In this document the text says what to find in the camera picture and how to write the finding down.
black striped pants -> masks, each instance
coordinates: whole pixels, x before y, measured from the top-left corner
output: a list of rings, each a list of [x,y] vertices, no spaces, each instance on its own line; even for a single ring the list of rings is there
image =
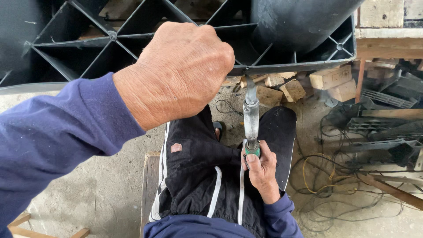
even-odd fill
[[[291,167],[296,120],[285,107],[274,107],[260,118],[258,139],[276,153],[281,190]],[[208,105],[196,116],[168,122],[150,221],[168,215],[203,215],[238,223],[254,236],[265,237],[263,200],[248,171],[241,169],[240,153],[217,141]]]

hand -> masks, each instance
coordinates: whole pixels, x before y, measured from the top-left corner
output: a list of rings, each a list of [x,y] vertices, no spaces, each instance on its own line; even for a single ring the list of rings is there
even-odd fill
[[[232,70],[232,47],[210,25],[163,23],[139,60],[113,75],[144,130],[198,114]]]
[[[263,202],[272,204],[280,199],[279,186],[276,182],[276,154],[271,152],[264,140],[260,141],[261,156],[258,158],[254,154],[247,155],[247,163],[250,167],[251,184],[260,193]],[[245,149],[241,152],[241,164],[247,170],[244,155]]]

long-sleeve shirt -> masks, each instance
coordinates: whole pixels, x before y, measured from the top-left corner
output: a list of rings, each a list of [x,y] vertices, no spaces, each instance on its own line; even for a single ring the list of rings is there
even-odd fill
[[[7,225],[53,179],[91,156],[113,155],[126,141],[144,134],[120,97],[112,73],[74,80],[55,97],[33,97],[0,114],[0,237],[12,237]],[[269,236],[302,237],[286,194],[264,209]],[[252,236],[223,219],[177,215],[147,224],[144,237],[178,237],[182,230],[215,237]]]

navy blue sleeve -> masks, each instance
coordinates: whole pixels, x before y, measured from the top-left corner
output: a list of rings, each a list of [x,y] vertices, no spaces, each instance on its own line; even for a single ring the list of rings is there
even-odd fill
[[[109,73],[74,80],[0,114],[0,237],[31,199],[93,155],[110,156],[145,132]]]
[[[303,238],[297,222],[291,215],[294,203],[283,192],[281,198],[273,204],[264,204],[264,218],[267,221],[267,234],[278,238]]]

wooden stool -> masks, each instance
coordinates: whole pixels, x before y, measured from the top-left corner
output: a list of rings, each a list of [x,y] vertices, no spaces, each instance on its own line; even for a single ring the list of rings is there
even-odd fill
[[[30,218],[31,218],[31,214],[22,213],[7,226],[14,238],[57,238],[55,236],[44,235],[38,232],[17,227],[20,224],[28,221]],[[78,231],[71,238],[85,238],[88,236],[88,234],[90,234],[90,230],[84,228]]]

